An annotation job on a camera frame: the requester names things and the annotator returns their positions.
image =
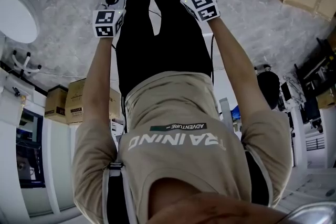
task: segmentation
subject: wire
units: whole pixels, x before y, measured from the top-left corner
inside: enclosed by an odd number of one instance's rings
[[[212,85],[215,83],[215,74],[214,74],[214,62],[213,62],[213,54],[214,54],[214,39],[215,35],[212,34],[212,39],[211,39],[211,53],[210,53],[210,58],[211,58],[211,63],[212,63]]]
[[[43,72],[37,72],[36,74],[43,74],[43,75],[54,76],[54,77],[65,77],[65,78],[86,78],[84,76],[60,75],[60,74],[50,74],[50,73],[43,73]],[[119,81],[119,79],[110,80],[110,81],[116,82],[116,81]]]
[[[152,12],[152,13],[155,13],[155,14],[158,15],[160,18],[162,18],[161,15],[160,15],[159,13],[156,13],[156,12],[150,10],[150,9],[149,9],[149,11]]]

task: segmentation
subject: black pants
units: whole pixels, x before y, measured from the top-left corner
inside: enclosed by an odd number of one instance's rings
[[[161,11],[155,36],[150,0],[127,0],[117,43],[119,89],[127,94],[145,79],[165,71],[200,72],[211,76],[213,65],[202,31],[180,0],[155,0]]]

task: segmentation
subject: floor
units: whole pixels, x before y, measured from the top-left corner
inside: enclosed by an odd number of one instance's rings
[[[85,77],[98,42],[91,25],[92,10],[97,1],[49,0],[43,11],[44,23],[39,38],[29,45],[8,40],[2,60],[12,66],[10,56],[14,48],[23,56],[30,51],[32,64],[43,67],[31,81],[45,90],[58,84],[67,86]],[[219,0],[218,4],[223,21],[253,64],[268,62],[279,75],[292,71],[294,63],[302,63],[317,45],[315,38],[325,38],[334,25],[334,22],[331,24],[283,5],[279,0]],[[159,12],[155,4],[150,9]],[[160,17],[153,13],[150,16],[157,33]],[[202,30],[205,34],[210,33],[206,25]],[[209,46],[211,35],[205,39]],[[111,85],[118,89],[115,58],[113,52]],[[217,48],[214,50],[214,68],[224,68]]]

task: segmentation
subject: black cable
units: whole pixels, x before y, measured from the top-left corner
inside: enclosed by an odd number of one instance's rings
[[[212,63],[212,85],[215,83],[215,74],[214,74],[214,62],[213,62],[213,53],[214,53],[214,39],[215,35],[212,34],[212,39],[211,39],[211,53],[210,53],[210,58],[211,58],[211,63]]]
[[[154,13],[154,14],[156,14],[156,15],[158,15],[160,18],[162,18],[161,15],[160,15],[159,13],[156,13],[156,12],[150,10],[150,9],[149,9],[149,11],[152,12],[152,13]]]

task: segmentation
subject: window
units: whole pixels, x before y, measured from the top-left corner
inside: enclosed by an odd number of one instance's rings
[[[43,116],[23,109],[16,129],[16,165],[21,188],[44,188],[42,165]]]

